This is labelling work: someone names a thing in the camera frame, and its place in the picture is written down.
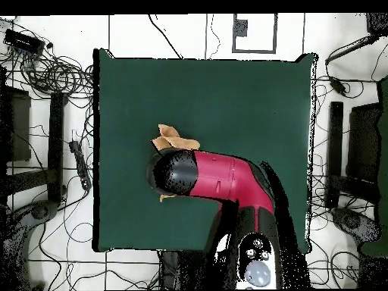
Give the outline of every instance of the tan cloth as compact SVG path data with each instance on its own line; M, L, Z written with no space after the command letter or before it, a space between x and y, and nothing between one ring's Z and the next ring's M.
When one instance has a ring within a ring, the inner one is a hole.
M158 151L161 149L167 149L169 147L175 147L177 149L199 149L199 142L194 139L183 139L179 136L179 133L175 128L159 124L160 136L157 139L153 139L152 143ZM164 198L172 198L174 196L160 196L160 202Z

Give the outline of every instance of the green table surface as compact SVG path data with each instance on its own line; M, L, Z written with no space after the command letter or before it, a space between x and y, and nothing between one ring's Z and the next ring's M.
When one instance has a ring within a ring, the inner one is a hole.
M201 150L268 162L305 241L313 55L299 62L112 58L99 52L99 248L204 249L218 205L159 202L147 184L158 124Z

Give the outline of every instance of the black cable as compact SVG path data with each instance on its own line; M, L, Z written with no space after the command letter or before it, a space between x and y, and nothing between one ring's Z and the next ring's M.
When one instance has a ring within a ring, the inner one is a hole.
M162 36L167 40L168 42L168 45L170 45L170 47L174 50L175 54L179 57L179 59L183 59L183 56L179 55L177 53L177 51L175 50L175 48L171 45L171 42L170 40L168 40L168 38L166 37L166 35L163 33L163 31L161 31L161 29L154 23L154 21L152 20L151 18L151 15L149 14L149 21L151 21L152 25L159 31L159 33L162 34Z
M372 75L371 75L371 79L372 79L373 81L376 81L376 80L373 79L373 75L374 75L374 72L375 72L376 69L377 69L377 65L379 64L380 57L381 57L381 55L384 53L386 47L388 47L388 43L385 45L385 47L383 48L383 50L381 51L381 53L380 53L379 56L377 57L377 61L376 61L376 64L374 65L374 69L373 69Z
M218 40L218 46L217 46L216 51L213 52L213 53L210 55L210 57L209 57L208 59L211 59L211 57L212 57L213 55L215 55L215 54L218 53L218 49L220 48L220 45L221 45L220 38L218 38L218 36L217 36L217 35L214 33L214 31L213 31L213 20L214 20L214 14L213 14L213 16L211 17L210 30L211 30L211 33L213 33L213 35L215 35L215 37L217 38L217 40Z

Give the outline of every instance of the button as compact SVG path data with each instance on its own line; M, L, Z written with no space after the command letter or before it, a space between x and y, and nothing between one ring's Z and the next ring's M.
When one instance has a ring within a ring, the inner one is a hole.
M254 258L256 255L256 251L254 249L246 250L246 255L248 258Z
M263 261L254 260L246 267L245 277L253 286L264 287L271 281L271 271Z
M268 252L264 251L262 254L261 254L261 258L265 261L267 261L269 258L270 258L270 255L268 254Z
M256 239L255 241L253 241L253 245L256 247L256 248L259 248L261 249L263 247L263 242L259 239Z

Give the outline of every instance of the silver knob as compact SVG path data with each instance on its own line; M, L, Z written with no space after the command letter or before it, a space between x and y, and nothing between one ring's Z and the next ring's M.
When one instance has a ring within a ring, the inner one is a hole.
M246 250L246 255L248 258L254 258L256 255L256 251L254 249Z
M263 260L268 260L270 256L269 256L268 252L264 251L261 254L261 257L262 257Z
M262 248L263 247L263 242L259 239L256 239L255 241L253 241L253 245L256 247L256 248Z

